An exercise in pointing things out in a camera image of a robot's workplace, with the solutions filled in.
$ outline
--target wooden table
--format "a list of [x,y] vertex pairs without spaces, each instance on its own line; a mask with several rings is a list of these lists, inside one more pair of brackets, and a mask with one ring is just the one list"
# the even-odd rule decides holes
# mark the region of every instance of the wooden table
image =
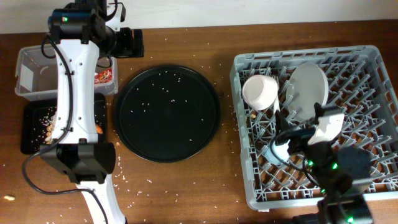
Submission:
[[[0,199],[0,223],[91,223],[81,194],[46,196],[23,180],[20,153],[22,112],[28,103],[14,93],[19,49],[39,45],[43,34],[0,35],[0,192],[15,195]],[[398,21],[271,24],[259,26],[144,30],[146,56],[118,60],[119,89],[134,76],[155,65],[174,63],[193,68],[216,83],[220,96],[230,93],[228,74],[234,56],[252,52],[313,49],[372,44],[379,48],[392,84],[398,79]],[[116,96],[107,96],[112,113]],[[210,144],[194,157],[173,164],[159,164],[137,157],[122,144],[122,178],[114,178],[119,206],[129,223],[251,223],[271,222],[294,215],[315,213],[317,208],[251,210],[245,200],[239,158],[238,132],[233,131],[232,99],[221,98],[224,124]],[[120,142],[109,117],[109,140]],[[32,180],[47,190],[75,186],[40,159],[29,166]],[[369,202],[376,223],[396,223],[398,200]]]

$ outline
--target white cup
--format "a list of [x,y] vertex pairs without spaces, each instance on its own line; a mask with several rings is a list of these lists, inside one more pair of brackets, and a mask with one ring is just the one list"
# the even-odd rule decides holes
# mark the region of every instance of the white cup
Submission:
[[266,75],[253,75],[242,88],[243,100],[253,109],[265,110],[274,104],[278,95],[278,84]]

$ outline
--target black plate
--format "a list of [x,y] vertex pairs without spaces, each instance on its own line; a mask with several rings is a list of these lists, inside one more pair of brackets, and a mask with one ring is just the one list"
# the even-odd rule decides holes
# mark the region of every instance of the black plate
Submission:
[[178,65],[151,68],[132,79],[116,104],[122,142],[138,156],[175,162],[198,153],[220,123],[220,103],[200,73]]
[[[47,127],[43,125],[43,119],[49,119],[57,111],[57,99],[33,101],[26,105],[24,110],[24,122],[22,124],[21,153],[32,154],[39,150],[41,144],[45,144]],[[104,134],[98,135],[98,142],[106,140],[106,102],[102,94],[94,95],[95,123],[98,124]]]

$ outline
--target white wall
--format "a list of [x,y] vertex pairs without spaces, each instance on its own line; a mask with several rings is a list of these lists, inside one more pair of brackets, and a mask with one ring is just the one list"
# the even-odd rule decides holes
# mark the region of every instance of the white wall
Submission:
[[[52,11],[72,1],[0,0],[0,33],[46,32]],[[398,0],[120,1],[130,28],[398,19]]]

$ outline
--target black circle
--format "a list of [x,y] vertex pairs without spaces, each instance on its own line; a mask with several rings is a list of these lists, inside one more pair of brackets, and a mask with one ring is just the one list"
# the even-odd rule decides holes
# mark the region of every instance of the black circle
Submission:
[[151,68],[133,78],[116,103],[122,142],[138,156],[176,162],[198,153],[220,123],[220,102],[200,73],[179,65]]

